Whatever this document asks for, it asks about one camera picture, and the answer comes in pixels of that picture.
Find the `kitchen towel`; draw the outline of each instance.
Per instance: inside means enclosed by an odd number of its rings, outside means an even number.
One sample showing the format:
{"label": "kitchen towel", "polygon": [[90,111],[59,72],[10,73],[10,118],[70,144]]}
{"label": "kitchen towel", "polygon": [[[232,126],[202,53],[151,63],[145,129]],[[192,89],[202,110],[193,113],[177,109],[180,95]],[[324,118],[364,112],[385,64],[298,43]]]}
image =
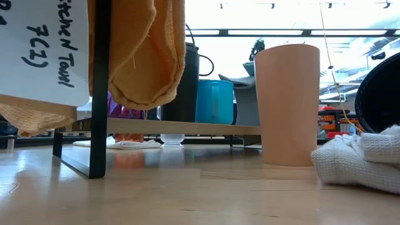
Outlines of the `kitchen towel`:
{"label": "kitchen towel", "polygon": [[[93,85],[95,0],[88,0],[89,88]],[[172,101],[184,69],[184,0],[112,1],[109,90],[130,109]],[[0,96],[0,114],[33,136],[76,120],[76,107]]]}
{"label": "kitchen towel", "polygon": [[320,180],[332,184],[360,184],[400,194],[400,134],[336,136],[311,153]]}
{"label": "kitchen towel", "polygon": [[[90,147],[91,141],[75,141],[73,145],[81,147]],[[147,148],[160,148],[161,144],[154,141],[119,141],[115,142],[115,139],[110,136],[106,139],[106,146],[109,149],[147,149]]]}

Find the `black container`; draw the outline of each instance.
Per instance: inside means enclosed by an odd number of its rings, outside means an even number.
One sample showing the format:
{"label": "black container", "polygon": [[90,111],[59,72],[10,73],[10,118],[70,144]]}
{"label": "black container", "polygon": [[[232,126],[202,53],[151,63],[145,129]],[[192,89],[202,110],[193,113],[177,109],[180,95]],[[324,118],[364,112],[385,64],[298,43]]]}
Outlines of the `black container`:
{"label": "black container", "polygon": [[199,82],[197,47],[186,43],[185,68],[174,100],[161,106],[161,120],[194,122]]}
{"label": "black container", "polygon": [[358,88],[355,110],[360,125],[380,133],[400,124],[400,53],[386,59],[364,78]]}

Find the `white label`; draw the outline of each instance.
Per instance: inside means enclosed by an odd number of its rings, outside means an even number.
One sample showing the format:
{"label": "white label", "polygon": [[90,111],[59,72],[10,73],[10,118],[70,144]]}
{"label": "white label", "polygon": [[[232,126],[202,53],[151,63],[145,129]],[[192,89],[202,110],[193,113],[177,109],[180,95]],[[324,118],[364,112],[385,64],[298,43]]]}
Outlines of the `white label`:
{"label": "white label", "polygon": [[82,106],[88,68],[86,0],[0,0],[0,94]]}

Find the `wooden floor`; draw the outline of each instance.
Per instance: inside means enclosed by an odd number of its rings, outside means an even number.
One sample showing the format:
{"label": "wooden floor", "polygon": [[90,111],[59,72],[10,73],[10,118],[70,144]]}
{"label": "wooden floor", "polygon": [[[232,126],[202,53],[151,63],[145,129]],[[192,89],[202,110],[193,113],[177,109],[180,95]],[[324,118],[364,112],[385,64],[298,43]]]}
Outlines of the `wooden floor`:
{"label": "wooden floor", "polygon": [[[88,162],[88,150],[64,154]],[[87,180],[51,147],[0,153],[0,224],[399,224],[400,197],[327,186],[313,167],[263,164],[255,149],[108,150]]]}

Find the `white cloth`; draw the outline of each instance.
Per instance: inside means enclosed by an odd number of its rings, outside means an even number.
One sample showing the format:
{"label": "white cloth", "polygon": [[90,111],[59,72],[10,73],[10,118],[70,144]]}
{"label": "white cloth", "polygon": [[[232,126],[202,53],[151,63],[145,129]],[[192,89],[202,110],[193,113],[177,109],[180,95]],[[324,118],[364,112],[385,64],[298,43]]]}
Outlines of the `white cloth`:
{"label": "white cloth", "polygon": [[[82,147],[90,147],[91,141],[75,141],[73,145],[75,146],[82,146]],[[110,149],[145,149],[145,148],[160,148],[161,144],[154,141],[143,141],[143,142],[136,142],[136,141],[119,141],[115,142],[115,139],[110,136],[106,139],[106,147]]]}
{"label": "white cloth", "polygon": [[332,184],[360,184],[400,194],[400,132],[388,132],[388,129],[381,134],[362,134],[361,137],[336,136],[313,151],[311,159],[320,180]]}

